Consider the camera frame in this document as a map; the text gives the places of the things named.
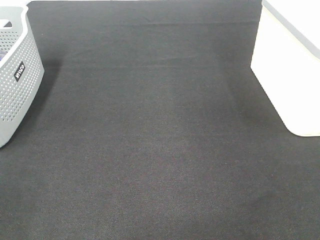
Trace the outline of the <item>white plastic storage bin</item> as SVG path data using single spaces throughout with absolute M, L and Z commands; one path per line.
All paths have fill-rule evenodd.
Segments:
M 285 127 L 320 135 L 320 2 L 263 0 L 250 67 Z

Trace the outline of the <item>grey perforated laundry basket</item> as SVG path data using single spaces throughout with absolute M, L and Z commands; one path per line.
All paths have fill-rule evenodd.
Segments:
M 0 30 L 0 145 L 6 145 L 21 124 L 45 73 L 27 16 L 26 5 L 1 5 L 0 17 L 11 27 Z

